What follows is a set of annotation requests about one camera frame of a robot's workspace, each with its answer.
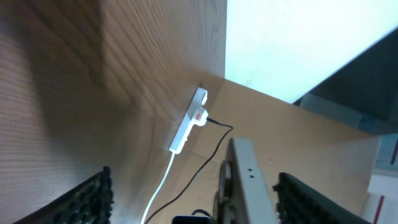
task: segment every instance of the white device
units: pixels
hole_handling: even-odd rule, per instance
[[[181,152],[194,124],[198,126],[206,124],[208,113],[207,110],[202,107],[206,103],[206,100],[207,90],[199,87],[189,104],[188,110],[170,146],[169,150],[173,153],[179,154]]]

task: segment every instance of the beige wall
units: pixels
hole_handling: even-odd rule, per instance
[[[209,114],[234,126],[229,138],[253,140],[269,187],[277,182],[279,172],[288,172],[359,214],[379,145],[377,136],[229,81],[223,83]],[[193,152],[209,157],[225,131],[208,123]],[[223,160],[226,145],[224,141],[215,162]],[[276,194],[270,196],[277,200]]]

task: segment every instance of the wooden surface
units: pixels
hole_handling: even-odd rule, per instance
[[[102,166],[112,221],[139,222],[196,88],[211,105],[223,82],[226,1],[9,0],[0,15],[0,223]]]
[[[277,183],[279,172],[288,172],[349,211],[360,213],[379,137],[229,81],[223,83],[209,115],[234,126],[229,137],[252,139],[269,187]],[[209,157],[224,130],[211,124],[205,130],[193,152]],[[223,160],[227,143],[213,162]],[[269,194],[275,203],[276,194]]]

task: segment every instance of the white panel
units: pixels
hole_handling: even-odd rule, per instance
[[[225,77],[293,103],[397,25],[396,0],[229,0]]]

